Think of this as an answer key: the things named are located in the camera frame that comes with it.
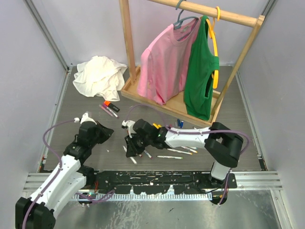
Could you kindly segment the magenta cap marker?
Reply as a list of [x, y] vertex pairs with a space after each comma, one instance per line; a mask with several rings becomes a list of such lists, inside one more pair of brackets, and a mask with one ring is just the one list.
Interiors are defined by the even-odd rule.
[[145, 153], [150, 159], [153, 158], [147, 150], [144, 150], [144, 153]]

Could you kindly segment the green cap marker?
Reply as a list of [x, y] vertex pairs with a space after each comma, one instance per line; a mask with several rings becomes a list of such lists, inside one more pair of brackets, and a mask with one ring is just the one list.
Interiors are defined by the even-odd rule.
[[157, 158], [167, 158], [167, 159], [183, 159], [181, 156], [157, 156]]

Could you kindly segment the yellow cap marker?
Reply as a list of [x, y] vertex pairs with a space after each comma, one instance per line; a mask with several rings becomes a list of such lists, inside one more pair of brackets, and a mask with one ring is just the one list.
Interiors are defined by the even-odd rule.
[[197, 150], [195, 150], [195, 149], [193, 149], [193, 148], [191, 148], [191, 147], [182, 146], [182, 148], [184, 148], [184, 149], [186, 149], [186, 150], [189, 150], [189, 151], [192, 152], [192, 153], [198, 153]]

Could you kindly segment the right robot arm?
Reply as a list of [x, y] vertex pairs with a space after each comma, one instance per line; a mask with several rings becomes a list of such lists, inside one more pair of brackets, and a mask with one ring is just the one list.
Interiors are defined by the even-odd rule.
[[123, 121], [122, 128], [128, 131], [126, 157], [142, 154], [146, 147], [170, 149], [177, 147], [197, 147], [205, 149], [215, 162], [209, 175], [209, 182], [215, 188], [226, 182], [231, 168], [238, 165], [244, 143], [242, 133], [230, 130], [219, 122], [201, 129], [177, 129], [163, 126], [155, 127], [143, 119]]

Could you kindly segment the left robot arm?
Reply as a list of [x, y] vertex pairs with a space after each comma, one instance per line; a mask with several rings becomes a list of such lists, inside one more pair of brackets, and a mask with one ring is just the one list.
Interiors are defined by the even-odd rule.
[[17, 229], [52, 229], [69, 200], [81, 189], [95, 185], [94, 170], [84, 165], [97, 144], [106, 142], [114, 130], [94, 120], [82, 121], [74, 140], [65, 148], [58, 165], [30, 197], [15, 205]]

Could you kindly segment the pink cap marker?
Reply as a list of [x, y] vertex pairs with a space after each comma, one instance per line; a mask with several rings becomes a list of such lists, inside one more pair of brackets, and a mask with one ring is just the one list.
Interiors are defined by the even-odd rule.
[[99, 106], [100, 106], [100, 108], [107, 110], [107, 112], [110, 113], [111, 116], [113, 116], [115, 118], [119, 118], [118, 115], [112, 109], [107, 107], [105, 104], [100, 104]]

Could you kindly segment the orange black highlighter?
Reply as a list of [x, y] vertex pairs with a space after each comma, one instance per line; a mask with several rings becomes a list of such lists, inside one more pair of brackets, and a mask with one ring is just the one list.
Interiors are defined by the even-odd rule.
[[120, 111], [120, 109], [110, 101], [104, 101], [104, 104], [115, 112]]

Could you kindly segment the white crumpled cloth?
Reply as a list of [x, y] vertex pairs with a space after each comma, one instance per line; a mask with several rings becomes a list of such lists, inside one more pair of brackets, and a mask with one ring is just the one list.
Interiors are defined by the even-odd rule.
[[94, 56], [89, 61], [77, 65], [73, 85], [86, 97], [102, 97], [106, 101], [120, 100], [118, 92], [123, 88], [123, 74], [127, 65], [106, 56]]

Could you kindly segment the wooden clothes rack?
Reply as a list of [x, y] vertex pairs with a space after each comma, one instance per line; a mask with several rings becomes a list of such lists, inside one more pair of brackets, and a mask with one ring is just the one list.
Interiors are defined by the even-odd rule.
[[183, 93], [179, 93], [178, 95], [171, 98], [165, 105], [158, 105], [156, 102], [141, 97], [137, 93], [137, 85], [138, 85], [138, 78], [141, 73], [141, 67], [135, 65], [134, 59], [134, 51], [133, 51], [133, 41], [132, 41], [132, 27], [131, 27], [131, 19], [130, 19], [130, 8], [129, 2], [127, 0], [120, 0], [119, 6], [121, 11], [121, 19], [122, 19], [122, 27], [123, 27], [123, 34], [125, 40], [125, 48], [127, 54], [127, 63], [129, 67], [129, 79], [127, 79], [124, 87], [121, 90], [121, 94], [124, 97], [132, 99], [139, 103], [145, 103], [153, 106], [154, 108], [172, 115], [174, 117], [180, 118], [185, 120], [189, 123], [199, 125], [199, 126], [210, 126], [213, 122], [216, 121], [218, 116], [220, 107], [222, 105], [224, 96], [233, 80], [235, 75], [237, 74], [239, 67], [241, 66], [245, 56], [247, 55], [249, 49], [252, 46], [255, 38], [257, 37], [258, 32], [264, 22], [266, 14], [260, 15], [258, 18], [248, 17], [241, 14], [236, 14], [233, 12], [228, 12], [225, 10], [217, 10], [216, 8], [196, 4], [189, 1], [183, 1], [181, 4], [178, 3], [177, 0], [155, 0], [155, 3], [170, 6], [170, 7], [177, 7], [182, 10], [187, 10], [189, 12], [198, 13], [201, 15], [206, 15], [209, 17], [217, 18], [220, 20], [244, 25], [247, 27], [252, 28], [252, 32], [241, 51], [235, 66], [232, 69], [232, 72], [224, 85], [224, 88], [221, 92], [213, 91], [213, 99], [211, 105], [211, 116], [208, 121], [204, 121], [198, 118], [195, 118], [189, 114], [187, 114], [186, 106], [183, 101]]

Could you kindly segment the pink t-shirt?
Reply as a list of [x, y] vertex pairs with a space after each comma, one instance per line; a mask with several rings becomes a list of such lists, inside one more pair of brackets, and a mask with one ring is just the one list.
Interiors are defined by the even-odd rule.
[[163, 105], [185, 88], [192, 44], [200, 19], [193, 19], [179, 29], [169, 25], [141, 55], [141, 74], [137, 93]]

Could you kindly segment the green tank top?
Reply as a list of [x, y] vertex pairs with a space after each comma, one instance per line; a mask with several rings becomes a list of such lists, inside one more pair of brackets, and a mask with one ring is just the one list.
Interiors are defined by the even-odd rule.
[[197, 37], [192, 44], [184, 89], [187, 113], [198, 119], [210, 119], [213, 82], [212, 74], [219, 70], [219, 58], [210, 52], [208, 35], [210, 21], [202, 16]]

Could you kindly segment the yellow clothes hanger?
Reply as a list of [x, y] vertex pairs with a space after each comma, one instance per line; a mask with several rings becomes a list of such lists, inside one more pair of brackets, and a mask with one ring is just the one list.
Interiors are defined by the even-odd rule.
[[219, 55], [214, 26], [219, 18], [220, 15], [217, 15], [216, 19], [210, 21], [208, 16], [203, 15], [196, 37], [198, 77], [201, 80], [200, 86], [206, 91], [212, 91], [218, 86]]

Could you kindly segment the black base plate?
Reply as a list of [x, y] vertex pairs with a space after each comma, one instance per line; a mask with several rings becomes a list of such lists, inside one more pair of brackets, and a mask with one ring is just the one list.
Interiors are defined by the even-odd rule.
[[165, 194], [172, 187], [174, 194], [205, 194], [209, 189], [224, 188], [225, 181], [216, 181], [204, 171], [102, 171], [94, 173], [82, 189], [97, 189], [106, 194]]

